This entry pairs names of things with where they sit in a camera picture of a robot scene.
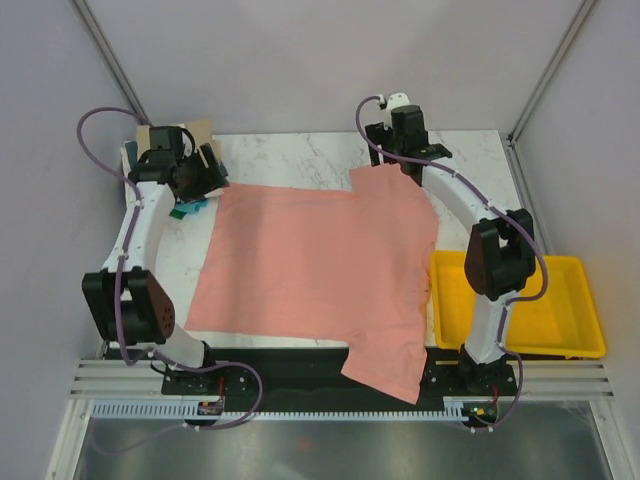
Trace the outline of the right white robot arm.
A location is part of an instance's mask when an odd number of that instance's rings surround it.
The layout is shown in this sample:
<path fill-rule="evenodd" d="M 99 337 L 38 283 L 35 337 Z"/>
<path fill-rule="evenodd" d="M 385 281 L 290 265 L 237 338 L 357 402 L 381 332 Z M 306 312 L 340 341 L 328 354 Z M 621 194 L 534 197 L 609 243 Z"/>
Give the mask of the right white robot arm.
<path fill-rule="evenodd" d="M 452 152 L 433 144 L 421 108 L 397 93 L 373 97 L 383 121 L 357 129 L 372 165 L 397 164 L 444 203 L 469 234 L 464 274 L 476 295 L 471 332 L 460 348 L 453 378 L 463 392 L 480 394 L 507 378 L 506 333 L 515 303 L 544 260 L 534 241 L 531 214 L 503 211 L 460 170 Z"/>

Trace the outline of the pink t shirt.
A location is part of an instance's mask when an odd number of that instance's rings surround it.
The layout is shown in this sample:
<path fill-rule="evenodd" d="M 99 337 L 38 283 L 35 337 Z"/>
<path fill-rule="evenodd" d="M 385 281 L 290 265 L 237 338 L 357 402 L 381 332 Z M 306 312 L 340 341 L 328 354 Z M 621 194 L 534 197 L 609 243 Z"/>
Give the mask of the pink t shirt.
<path fill-rule="evenodd" d="M 230 186 L 186 326 L 345 342 L 345 377 L 412 404 L 438 216 L 396 165 L 350 180 L 347 191 Z"/>

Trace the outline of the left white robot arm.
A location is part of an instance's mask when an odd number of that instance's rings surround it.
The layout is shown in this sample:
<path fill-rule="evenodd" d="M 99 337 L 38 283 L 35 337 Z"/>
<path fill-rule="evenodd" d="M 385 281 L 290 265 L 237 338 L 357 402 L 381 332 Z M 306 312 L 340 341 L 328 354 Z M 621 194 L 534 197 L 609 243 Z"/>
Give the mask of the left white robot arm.
<path fill-rule="evenodd" d="M 116 242 L 100 270 L 87 273 L 82 291 L 106 342 L 115 342 L 125 364 L 130 348 L 184 370 L 185 382 L 208 393 L 219 382 L 209 346 L 176 323 L 173 301 L 156 278 L 161 237 L 174 208 L 218 196 L 228 172 L 209 143 L 197 143 L 183 126 L 151 127 L 149 145 L 125 176 L 132 196 Z"/>

